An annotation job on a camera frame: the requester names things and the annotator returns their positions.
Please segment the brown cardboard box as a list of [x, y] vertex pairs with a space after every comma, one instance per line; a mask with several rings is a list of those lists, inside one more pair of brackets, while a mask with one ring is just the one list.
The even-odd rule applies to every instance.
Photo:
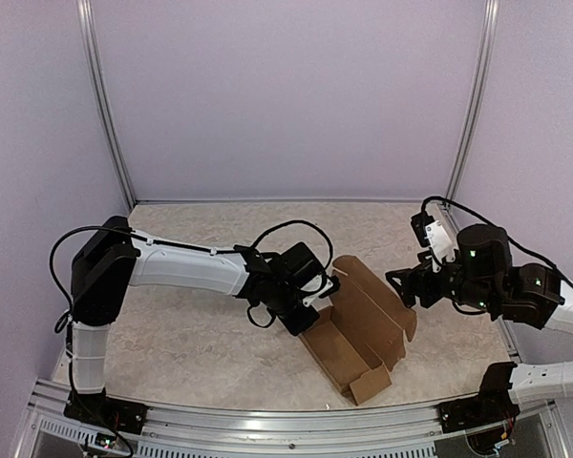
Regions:
[[340, 287], [300, 340], [339, 393], [360, 406], [393, 384], [417, 316], [356, 256], [338, 257], [333, 273]]

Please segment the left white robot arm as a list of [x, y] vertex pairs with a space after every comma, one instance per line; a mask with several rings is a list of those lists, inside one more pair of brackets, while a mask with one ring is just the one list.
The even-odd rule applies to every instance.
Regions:
[[114, 416], [103, 393], [108, 334], [126, 293], [139, 286], [210, 291], [262, 305], [293, 336], [319, 319], [313, 302], [338, 289], [303, 242], [283, 253], [255, 245], [228, 248], [158, 239], [113, 216], [95, 229], [72, 263], [72, 382], [78, 410], [97, 425]]

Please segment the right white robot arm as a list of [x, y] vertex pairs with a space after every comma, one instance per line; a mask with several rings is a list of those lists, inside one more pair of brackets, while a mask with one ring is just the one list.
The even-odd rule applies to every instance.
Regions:
[[[573, 335], [573, 283], [543, 263], [516, 266], [507, 232], [470, 225], [451, 241], [438, 222], [422, 231], [424, 252], [412, 268], [386, 273], [407, 307], [429, 308], [442, 299], [472, 310]], [[573, 397], [573, 361], [556, 364], [492, 364], [469, 406], [472, 418], [492, 422], [506, 405]]]

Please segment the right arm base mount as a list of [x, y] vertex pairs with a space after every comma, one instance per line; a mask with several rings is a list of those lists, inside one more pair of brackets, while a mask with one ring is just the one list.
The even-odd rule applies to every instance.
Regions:
[[437, 413], [443, 433], [514, 420], [520, 408], [508, 393], [516, 363], [491, 364], [483, 375], [477, 394], [440, 403]]

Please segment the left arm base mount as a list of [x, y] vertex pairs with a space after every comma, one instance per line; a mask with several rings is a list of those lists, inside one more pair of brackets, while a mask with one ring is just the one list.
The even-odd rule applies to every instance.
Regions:
[[118, 432], [140, 435], [148, 406], [99, 395], [70, 396], [64, 408], [67, 418]]

